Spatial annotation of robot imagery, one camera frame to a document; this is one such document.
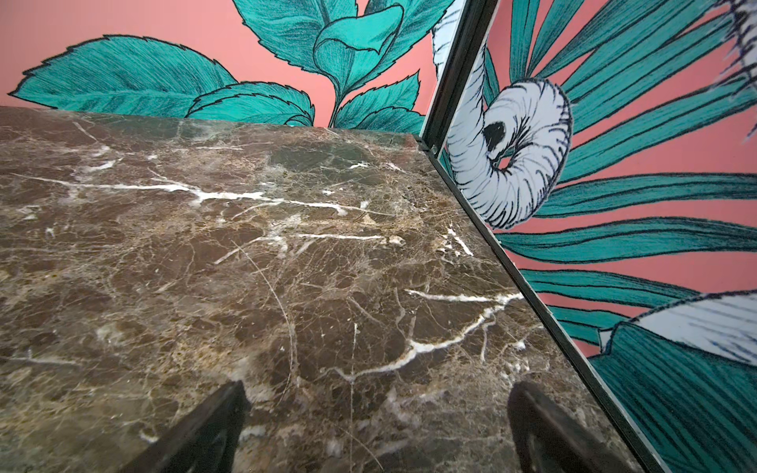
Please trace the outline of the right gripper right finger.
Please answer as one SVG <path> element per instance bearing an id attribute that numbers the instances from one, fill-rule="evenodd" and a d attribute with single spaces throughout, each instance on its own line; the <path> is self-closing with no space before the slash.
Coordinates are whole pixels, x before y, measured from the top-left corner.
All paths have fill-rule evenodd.
<path id="1" fill-rule="evenodd" d="M 514 384 L 507 409 L 516 454 L 524 472 L 621 473 L 631 470 L 536 384 Z"/>

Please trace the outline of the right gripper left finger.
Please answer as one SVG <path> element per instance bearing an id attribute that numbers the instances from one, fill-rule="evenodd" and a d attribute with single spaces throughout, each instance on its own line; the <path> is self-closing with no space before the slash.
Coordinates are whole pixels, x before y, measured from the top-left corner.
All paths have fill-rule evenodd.
<path id="1" fill-rule="evenodd" d="M 231 472 L 246 414 L 244 384 L 228 382 L 120 471 Z"/>

